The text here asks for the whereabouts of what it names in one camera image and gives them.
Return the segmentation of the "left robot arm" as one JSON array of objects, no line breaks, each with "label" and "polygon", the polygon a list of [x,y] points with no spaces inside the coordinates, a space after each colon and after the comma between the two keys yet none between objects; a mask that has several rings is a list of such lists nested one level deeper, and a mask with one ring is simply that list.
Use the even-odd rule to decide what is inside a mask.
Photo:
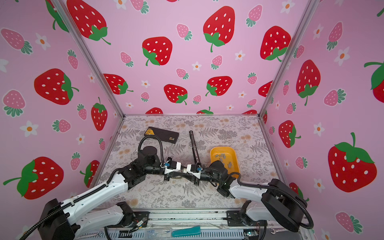
[{"label": "left robot arm", "polygon": [[138,158],[128,165],[115,169],[110,177],[94,188],[73,198],[59,202],[48,202],[41,219],[27,230],[21,239],[27,239],[38,231],[43,240],[73,240],[100,228],[139,228],[143,221],[126,202],[120,202],[106,210],[95,211],[102,203],[121,193],[127,192],[146,179],[148,174],[171,177],[181,174],[183,167],[172,158],[164,160],[162,150],[145,147],[139,150]]}]

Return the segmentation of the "black stapler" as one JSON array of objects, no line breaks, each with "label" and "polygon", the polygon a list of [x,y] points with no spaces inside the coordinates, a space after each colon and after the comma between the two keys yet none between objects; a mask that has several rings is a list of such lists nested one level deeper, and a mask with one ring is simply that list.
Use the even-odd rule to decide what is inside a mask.
[{"label": "black stapler", "polygon": [[199,153],[198,153],[198,149],[197,149],[197,145],[196,145],[193,131],[189,131],[189,135],[190,135],[190,139],[192,142],[192,151],[193,151],[195,164],[201,166],[201,161],[200,161],[200,157],[199,157]]}]

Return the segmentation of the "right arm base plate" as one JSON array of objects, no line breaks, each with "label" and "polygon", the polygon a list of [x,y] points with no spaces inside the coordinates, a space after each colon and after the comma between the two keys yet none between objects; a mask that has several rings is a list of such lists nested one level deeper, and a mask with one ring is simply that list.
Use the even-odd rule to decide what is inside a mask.
[{"label": "right arm base plate", "polygon": [[230,227],[265,227],[268,225],[267,221],[254,221],[241,211],[227,211],[223,220],[227,221]]}]

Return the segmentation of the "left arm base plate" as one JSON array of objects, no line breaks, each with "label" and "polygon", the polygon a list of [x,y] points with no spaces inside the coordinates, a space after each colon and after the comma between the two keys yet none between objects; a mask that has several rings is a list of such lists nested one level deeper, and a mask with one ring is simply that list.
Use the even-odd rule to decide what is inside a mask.
[{"label": "left arm base plate", "polygon": [[138,222],[146,218],[146,220],[143,222],[142,227],[146,228],[148,219],[149,219],[150,212],[144,212],[144,211],[135,211],[133,214],[128,214],[123,217],[123,219],[115,225],[115,227],[119,228],[133,228]]}]

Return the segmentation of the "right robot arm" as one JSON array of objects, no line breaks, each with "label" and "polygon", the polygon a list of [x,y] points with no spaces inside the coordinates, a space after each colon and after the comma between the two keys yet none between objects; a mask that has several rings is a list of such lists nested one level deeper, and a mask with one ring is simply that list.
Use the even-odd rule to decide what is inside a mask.
[{"label": "right robot arm", "polygon": [[213,183],[223,197],[262,203],[273,219],[291,232],[298,232],[300,227],[309,230],[314,227],[306,201],[278,179],[265,185],[243,182],[240,173],[229,173],[221,161],[215,161],[207,168],[187,165],[182,167],[182,173]]}]

